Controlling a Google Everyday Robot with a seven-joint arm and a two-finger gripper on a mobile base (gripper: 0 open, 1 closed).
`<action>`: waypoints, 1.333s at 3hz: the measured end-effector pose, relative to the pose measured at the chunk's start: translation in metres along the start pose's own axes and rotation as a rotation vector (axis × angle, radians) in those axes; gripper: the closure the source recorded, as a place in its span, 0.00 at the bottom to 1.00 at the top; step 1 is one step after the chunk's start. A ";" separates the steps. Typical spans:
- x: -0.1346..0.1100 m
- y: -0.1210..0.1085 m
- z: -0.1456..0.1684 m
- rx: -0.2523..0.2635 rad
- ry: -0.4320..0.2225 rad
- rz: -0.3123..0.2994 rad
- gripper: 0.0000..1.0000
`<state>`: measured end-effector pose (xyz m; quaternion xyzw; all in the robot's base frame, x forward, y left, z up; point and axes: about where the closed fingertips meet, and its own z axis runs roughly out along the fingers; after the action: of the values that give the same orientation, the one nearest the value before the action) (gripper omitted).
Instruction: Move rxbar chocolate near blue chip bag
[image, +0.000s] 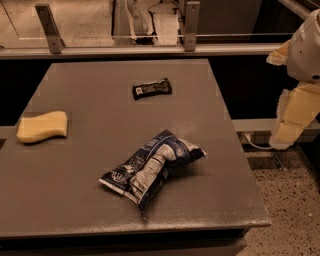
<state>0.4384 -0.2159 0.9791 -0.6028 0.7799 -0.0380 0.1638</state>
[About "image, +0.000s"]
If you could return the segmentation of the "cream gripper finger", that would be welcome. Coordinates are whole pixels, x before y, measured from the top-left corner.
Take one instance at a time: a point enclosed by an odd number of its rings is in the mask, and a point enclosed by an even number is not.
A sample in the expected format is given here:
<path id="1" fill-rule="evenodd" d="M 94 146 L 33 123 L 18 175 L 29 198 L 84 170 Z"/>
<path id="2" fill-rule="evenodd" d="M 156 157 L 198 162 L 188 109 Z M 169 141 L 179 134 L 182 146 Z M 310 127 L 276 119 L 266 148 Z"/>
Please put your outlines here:
<path id="1" fill-rule="evenodd" d="M 292 146 L 319 113 L 319 83 L 299 82 L 293 90 L 284 89 L 277 105 L 270 146 L 277 150 Z"/>
<path id="2" fill-rule="evenodd" d="M 279 48 L 268 55 L 266 62 L 276 66 L 286 65 L 289 44 L 290 41 L 284 42 Z"/>

